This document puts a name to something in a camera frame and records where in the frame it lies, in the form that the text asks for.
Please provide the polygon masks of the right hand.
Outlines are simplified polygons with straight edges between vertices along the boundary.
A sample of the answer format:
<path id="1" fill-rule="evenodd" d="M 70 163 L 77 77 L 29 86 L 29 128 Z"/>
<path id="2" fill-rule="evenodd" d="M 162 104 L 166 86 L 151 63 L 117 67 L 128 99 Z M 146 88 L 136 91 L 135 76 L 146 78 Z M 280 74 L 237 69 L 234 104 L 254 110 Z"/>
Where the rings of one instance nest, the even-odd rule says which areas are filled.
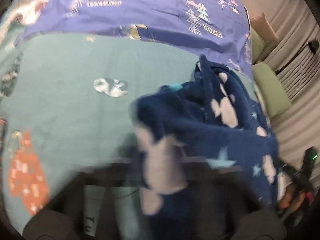
<path id="1" fill-rule="evenodd" d="M 293 184 L 289 184 L 286 187 L 285 194 L 283 195 L 281 200 L 278 202 L 278 208 L 280 210 L 287 209 L 288 207 L 292 207 L 292 210 L 296 211 L 300 208 L 300 206 L 304 202 L 305 193 L 304 191 L 300 191 L 298 199 L 293 200 L 294 191 L 295 191 L 295 186 Z"/>

